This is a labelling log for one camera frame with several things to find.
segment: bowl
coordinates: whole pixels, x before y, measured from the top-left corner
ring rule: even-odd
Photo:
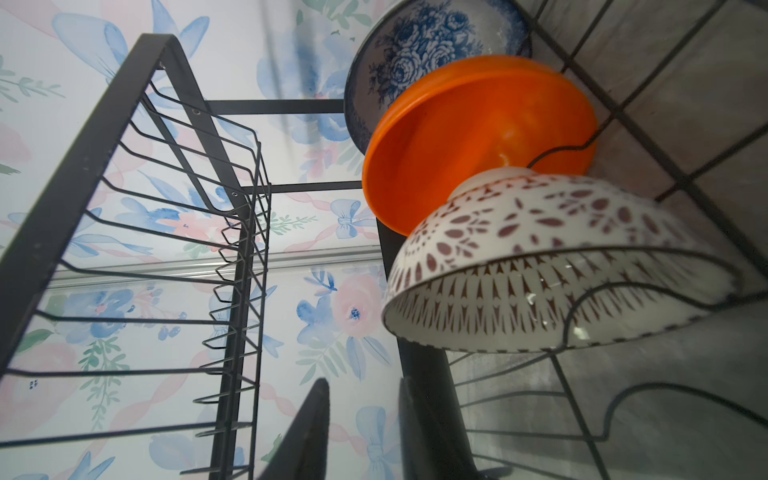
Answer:
[[[355,145],[366,152],[387,108],[414,82],[477,55],[531,56],[528,28],[508,0],[409,0],[390,9],[349,70],[344,115]]]
[[[382,311],[391,333],[465,352],[604,345],[691,324],[740,289],[655,202],[593,178],[495,172],[403,244]]]
[[[467,58],[426,75],[386,112],[362,187],[373,213],[409,235],[474,174],[526,167],[554,147],[584,144],[597,127],[589,100],[549,67],[506,55]],[[534,169],[583,174],[594,149],[550,154]]]

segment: wallpaper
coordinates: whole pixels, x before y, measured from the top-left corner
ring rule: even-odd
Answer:
[[[391,0],[0,0],[0,254],[13,238],[75,135],[141,32],[179,39],[207,99],[341,98],[356,50]],[[160,94],[173,96],[163,72]],[[182,110],[151,88],[158,110],[182,121]],[[358,180],[362,154],[342,114],[237,117],[263,142],[274,184]],[[139,108],[139,131],[159,132]],[[179,144],[199,149],[191,129],[165,121]],[[217,121],[222,137],[255,147],[248,130]],[[141,155],[178,166],[170,149],[132,127],[112,158],[106,179],[115,187],[201,206],[186,175]],[[236,164],[253,168],[250,153],[227,145]],[[210,162],[187,152],[196,173]],[[247,184],[247,174],[238,169]],[[211,203],[227,207],[220,187],[204,182]],[[112,190],[102,183],[88,209],[96,217],[181,237],[212,240],[223,221]],[[276,251],[375,244],[375,223],[361,192],[275,196]],[[79,266],[182,260],[217,255],[179,240],[160,242],[86,219],[68,248]]]
[[[263,470],[315,379],[330,384],[328,478],[401,478],[397,343],[380,323],[381,263],[274,270],[266,289],[255,456]],[[252,292],[252,298],[261,292]],[[130,282],[49,290],[44,311],[125,319],[206,319],[222,307],[208,285]],[[215,313],[227,320],[227,313]],[[108,370],[97,381],[7,376],[0,383],[0,439],[211,422],[215,406],[192,403],[218,392],[205,374],[121,376],[124,370],[198,367],[222,358],[201,343],[221,326],[68,323],[35,317],[12,366],[40,371]],[[257,339],[254,329],[251,338]],[[253,378],[256,357],[244,371]],[[251,419],[253,393],[240,417]],[[0,450],[2,480],[178,478],[209,465],[211,437],[197,431],[138,435]],[[239,431],[235,463],[247,463],[250,430]]]

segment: dish rack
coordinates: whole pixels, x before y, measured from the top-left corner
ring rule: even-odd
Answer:
[[[768,132],[768,123],[761,125],[726,150],[714,155],[711,160],[693,173],[686,174],[672,157],[657,144],[651,136],[636,123],[627,113],[627,106],[647,89],[651,82],[680,54],[697,33],[708,23],[726,3],[725,0],[715,1],[712,6],[696,21],[690,30],[682,36],[679,42],[664,56],[650,74],[629,94],[621,103],[611,95],[574,59],[577,53],[590,38],[601,19],[611,7],[613,0],[606,0],[591,21],[575,48],[567,51],[542,26],[540,19],[549,1],[543,0],[536,12],[529,14],[517,2],[518,10],[522,13],[529,27],[529,38],[536,35],[557,57],[564,62],[562,71],[571,71],[584,86],[607,108],[609,115],[592,138],[584,145],[563,146],[553,151],[544,152],[531,162],[531,165],[548,154],[562,150],[581,150],[594,143],[606,131],[609,125],[616,121],[639,143],[640,146],[656,161],[656,163],[674,179],[674,186],[656,198],[662,201],[675,192],[685,193],[715,225],[730,240],[730,242],[751,262],[751,264],[768,276],[768,259],[748,240],[736,225],[728,219],[723,211],[694,183],[694,180],[722,164],[728,158],[753,144]],[[157,70],[167,74],[178,99],[162,94],[152,82],[152,76]],[[164,101],[176,102],[183,107],[189,123],[160,113],[151,99],[147,89],[157,94]],[[148,196],[139,192],[122,190],[109,184],[103,178],[103,173],[116,148],[126,148],[121,138],[127,129],[137,131],[131,117],[140,105],[150,116],[154,126],[160,132],[160,137],[138,133],[153,142],[167,145],[180,163],[180,166],[167,164],[158,159],[143,156],[133,152],[140,158],[160,165],[163,168],[185,174],[195,186],[205,208],[180,204],[173,200]],[[266,274],[269,262],[270,240],[270,205],[274,193],[313,191],[313,190],[342,190],[361,188],[360,182],[328,182],[321,184],[290,184],[272,185],[267,177],[261,155],[261,143],[257,140],[256,132],[222,117],[221,115],[235,114],[317,114],[342,113],[341,100],[275,100],[275,101],[206,101],[204,100],[186,57],[172,35],[142,35],[137,44],[126,57],[120,71],[116,74],[104,97],[100,100],[93,114],[89,117],[81,133],[75,139],[71,149],[66,154],[60,167],[41,195],[33,211],[28,215],[17,236],[5,252],[4,260],[0,263],[0,304],[5,309],[5,319],[0,323],[0,353],[2,361],[0,374],[3,376],[22,377],[105,377],[113,372],[27,372],[8,367],[19,341],[33,316],[43,316],[49,319],[73,323],[122,323],[138,322],[132,319],[110,319],[92,317],[63,317],[53,316],[40,310],[38,304],[45,293],[51,276],[58,266],[63,266],[78,273],[106,277],[120,277],[131,280],[163,280],[172,282],[195,281],[215,285],[217,291],[230,289],[231,298],[226,295],[218,296],[223,303],[228,303],[223,310],[229,312],[227,332],[221,338],[225,345],[206,343],[213,349],[222,349],[222,360],[211,362],[197,368],[189,369],[142,369],[123,371],[124,376],[152,376],[173,373],[203,373],[221,377],[220,390],[211,396],[197,399],[200,403],[211,403],[217,406],[215,422],[195,423],[184,425],[157,426],[144,429],[117,430],[108,432],[92,432],[74,435],[57,435],[42,439],[19,439],[0,442],[0,449],[17,446],[43,445],[56,442],[71,442],[85,439],[107,439],[126,435],[141,435],[159,432],[176,432],[182,430],[200,430],[202,435],[214,437],[214,447],[210,467],[197,468],[181,472],[207,473],[209,478],[237,478],[241,475],[254,476],[254,446],[253,437],[256,435],[258,389],[260,378],[260,345],[263,338],[263,314],[265,296],[249,295],[248,292],[263,292],[266,286]],[[240,128],[246,128],[257,140],[256,148],[251,149],[235,141],[226,139],[218,134],[215,121],[229,122]],[[182,124],[195,130],[202,147],[201,150],[191,149],[178,144],[171,134],[168,123]],[[231,162],[227,145],[249,151],[253,164],[244,167],[242,164]],[[216,177],[212,178],[195,172],[184,159],[184,152],[205,157],[214,169]],[[238,180],[237,173],[247,177],[243,184]],[[223,266],[218,268],[214,278],[189,279],[178,276],[164,276],[131,271],[112,271],[105,269],[84,269],[62,259],[67,245],[75,229],[85,215],[98,223],[112,227],[139,231],[148,235],[171,237],[173,234],[161,233],[154,230],[133,227],[122,223],[102,220],[87,211],[88,201],[99,184],[120,191],[124,194],[142,197],[163,204],[174,205],[205,214],[216,215],[226,222],[222,229],[222,241],[193,242],[206,247],[219,249]],[[231,210],[222,211],[213,206],[209,194],[203,184],[223,187]],[[382,257],[385,270],[389,274],[392,262],[402,245],[405,237],[398,235],[379,224]],[[726,303],[708,306],[713,311],[724,310],[734,306],[753,303],[768,298],[768,291],[753,293]],[[249,326],[249,315],[257,319]],[[215,316],[212,319],[179,319],[154,320],[141,319],[141,323],[163,324],[200,324],[221,325]],[[255,339],[247,333],[256,329]],[[449,362],[445,352],[430,347],[419,346],[399,340],[399,351],[403,374],[406,381],[401,387],[400,412],[401,432],[403,441],[404,478],[490,478],[500,477],[510,472],[510,469],[542,475],[549,478],[570,478],[539,468],[532,468],[503,458],[488,455],[473,454],[467,436],[467,430],[462,419],[462,405],[459,404],[456,386],[470,382],[479,382],[488,377],[477,377],[456,383],[452,377],[451,367],[472,356],[481,354],[467,353]],[[496,372],[494,376],[507,374],[530,368],[540,362],[550,362],[557,374],[561,391],[550,392],[552,396],[560,396],[568,401],[580,435],[565,435],[553,433],[530,432],[492,432],[494,435],[526,436],[539,439],[564,439],[581,442],[586,445],[594,466],[603,480],[610,478],[597,444],[606,441],[611,434],[611,420],[616,408],[634,393],[649,389],[669,389],[695,396],[709,402],[714,402],[735,412],[751,422],[768,429],[768,419],[757,412],[731,402],[721,396],[699,389],[668,382],[649,382],[633,385],[622,390],[610,402],[605,412],[604,431],[591,432],[582,414],[582,408],[574,395],[560,363],[558,356],[561,351],[546,353],[533,359],[526,359],[509,369]],[[243,358],[257,357],[255,372],[243,371]],[[238,419],[241,394],[254,391],[253,418],[250,421]],[[512,396],[528,396],[538,392],[510,391],[500,396],[488,397],[477,402],[491,402],[499,398]],[[301,410],[296,416],[283,444],[278,449],[274,461],[263,473],[261,478],[324,478],[325,453],[327,448],[328,428],[328,386],[319,380],[310,391]],[[234,436],[238,429],[250,428],[250,455],[246,465],[234,466],[235,443]],[[475,459],[481,458],[496,464],[501,468],[478,472]]]

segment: blue and white plate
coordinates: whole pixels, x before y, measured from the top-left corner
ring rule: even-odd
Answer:
[[[531,56],[528,26],[508,0],[405,0],[370,32],[349,70],[344,116],[366,152],[389,106],[430,71],[478,55]]]

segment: orange plate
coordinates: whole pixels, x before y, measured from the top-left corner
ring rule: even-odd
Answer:
[[[554,147],[582,145],[598,123],[566,78],[527,58],[455,61],[421,78],[386,112],[366,153],[362,188],[373,213],[410,234],[472,175],[526,167]],[[562,151],[534,170],[582,175],[594,156]]]

